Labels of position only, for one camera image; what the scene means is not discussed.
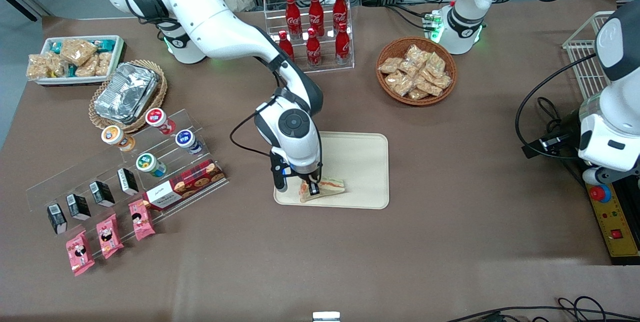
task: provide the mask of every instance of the beige tray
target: beige tray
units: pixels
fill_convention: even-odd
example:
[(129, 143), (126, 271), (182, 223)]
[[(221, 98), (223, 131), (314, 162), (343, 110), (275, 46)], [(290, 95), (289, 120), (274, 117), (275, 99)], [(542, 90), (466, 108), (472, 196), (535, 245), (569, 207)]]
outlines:
[(389, 143), (379, 133), (320, 132), (322, 174), (344, 179), (346, 191), (300, 202), (301, 179), (286, 179), (286, 192), (273, 190), (281, 205), (366, 208), (382, 210), (389, 204)]

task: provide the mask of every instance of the coca-cola bottle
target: coca-cola bottle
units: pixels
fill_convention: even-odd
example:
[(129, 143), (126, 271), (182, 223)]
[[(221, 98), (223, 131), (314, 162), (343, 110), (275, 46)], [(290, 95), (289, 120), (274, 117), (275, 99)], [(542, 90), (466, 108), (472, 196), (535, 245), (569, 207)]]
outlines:
[(335, 37), (335, 61), (338, 65), (346, 65), (349, 62), (349, 34), (347, 34), (347, 22), (340, 22), (338, 35)]
[(347, 22), (347, 4), (345, 0), (335, 0), (333, 12), (333, 35), (336, 36), (340, 22)]
[(309, 62), (310, 69), (317, 69), (322, 63), (320, 42), (316, 37), (316, 29), (310, 27), (306, 32), (309, 33), (309, 38), (306, 41), (306, 59)]
[(291, 58), (291, 61), (293, 61), (293, 45), (289, 40), (287, 40), (287, 32), (285, 30), (280, 30), (278, 31), (278, 35), (280, 37), (278, 45), (284, 52), (286, 52), (286, 54), (288, 54), (288, 56)]
[(325, 13), (320, 5), (320, 0), (311, 0), (309, 6), (309, 23), (318, 36), (325, 35)]
[(296, 0), (286, 0), (286, 26), (292, 40), (302, 38), (302, 22), (300, 21), (300, 9), (296, 5)]

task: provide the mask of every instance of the wicker basket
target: wicker basket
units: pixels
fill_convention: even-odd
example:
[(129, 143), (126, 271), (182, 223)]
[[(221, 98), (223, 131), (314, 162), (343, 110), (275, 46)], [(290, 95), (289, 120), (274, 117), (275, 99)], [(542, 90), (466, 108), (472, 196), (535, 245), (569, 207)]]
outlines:
[(100, 85), (100, 87), (98, 88), (98, 90), (93, 94), (93, 98), (89, 103), (89, 119), (91, 119), (91, 122), (93, 122), (93, 124), (97, 128), (104, 129), (109, 125), (116, 125), (116, 126), (119, 126), (122, 129), (122, 131), (126, 133), (134, 133), (139, 129), (141, 129), (142, 127), (144, 127), (144, 125), (146, 124), (145, 115), (147, 114), (147, 111), (149, 109), (162, 106), (162, 102), (164, 101), (165, 95), (167, 94), (167, 79), (165, 78), (165, 73), (162, 71), (160, 66), (158, 66), (157, 63), (147, 61), (147, 60), (133, 60), (131, 61), (131, 63), (133, 63), (134, 65), (146, 67), (147, 69), (153, 70), (158, 73), (158, 76), (160, 76), (160, 83), (158, 84), (155, 92), (153, 93), (153, 97), (151, 97), (151, 103), (147, 107), (147, 110), (144, 113), (142, 113), (142, 115), (140, 115), (140, 117), (138, 117), (138, 119), (135, 120), (133, 124), (130, 124), (130, 125), (123, 125), (117, 121), (105, 119), (104, 117), (98, 115), (96, 113), (96, 99), (98, 99), (98, 96), (102, 94), (103, 91), (105, 91), (105, 88), (107, 88), (107, 85), (109, 85), (109, 82), (112, 80), (111, 77), (109, 76), (107, 81), (103, 82), (102, 85)]
[[(405, 57), (405, 53), (409, 50), (409, 46), (415, 44), (420, 47), (423, 51), (427, 52), (436, 52), (446, 63), (445, 71), (451, 77), (451, 85), (448, 86), (442, 92), (442, 95), (436, 96), (428, 96), (424, 99), (412, 100), (407, 97), (402, 97), (397, 95), (395, 92), (389, 88), (385, 81), (385, 75), (378, 70), (378, 66), (382, 65), (382, 63), (389, 57)], [(393, 40), (388, 45), (380, 51), (380, 55), (377, 57), (377, 64), (375, 65), (375, 74), (377, 75), (377, 81), (380, 83), (380, 86), (394, 99), (414, 106), (426, 106), (428, 104), (434, 104), (445, 97), (447, 97), (453, 88), (456, 85), (458, 80), (458, 69), (456, 68), (456, 62), (453, 60), (453, 56), (446, 51), (446, 49), (435, 42), (432, 42), (428, 38), (425, 37), (417, 37), (417, 36), (407, 36), (398, 38), (398, 40)]]

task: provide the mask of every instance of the yogurt cup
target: yogurt cup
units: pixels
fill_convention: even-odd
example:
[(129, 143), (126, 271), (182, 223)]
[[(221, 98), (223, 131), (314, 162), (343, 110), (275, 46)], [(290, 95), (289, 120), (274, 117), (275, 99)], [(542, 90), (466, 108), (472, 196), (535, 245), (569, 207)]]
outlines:
[(198, 138), (189, 131), (183, 129), (175, 135), (175, 142), (178, 146), (186, 149), (189, 154), (195, 155), (202, 151), (202, 144), (198, 141)]
[(115, 125), (107, 126), (102, 131), (102, 140), (109, 145), (118, 146), (123, 152), (133, 150), (136, 145), (136, 140), (124, 133), (121, 128)]
[(165, 135), (171, 135), (176, 130), (176, 123), (167, 117), (161, 108), (152, 108), (146, 112), (144, 120), (149, 126), (157, 128)]
[(158, 159), (150, 153), (144, 153), (137, 157), (135, 167), (142, 172), (149, 172), (153, 176), (162, 177), (167, 172), (167, 166), (158, 161)]

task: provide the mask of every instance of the floor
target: floor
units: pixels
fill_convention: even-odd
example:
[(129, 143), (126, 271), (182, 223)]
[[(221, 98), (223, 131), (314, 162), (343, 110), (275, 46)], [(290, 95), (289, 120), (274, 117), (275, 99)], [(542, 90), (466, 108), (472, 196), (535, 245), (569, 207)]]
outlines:
[[(54, 15), (75, 19), (123, 17), (108, 0), (39, 0)], [(27, 55), (42, 46), (40, 22), (31, 22), (8, 2), (0, 0), (0, 147), (25, 89)]]

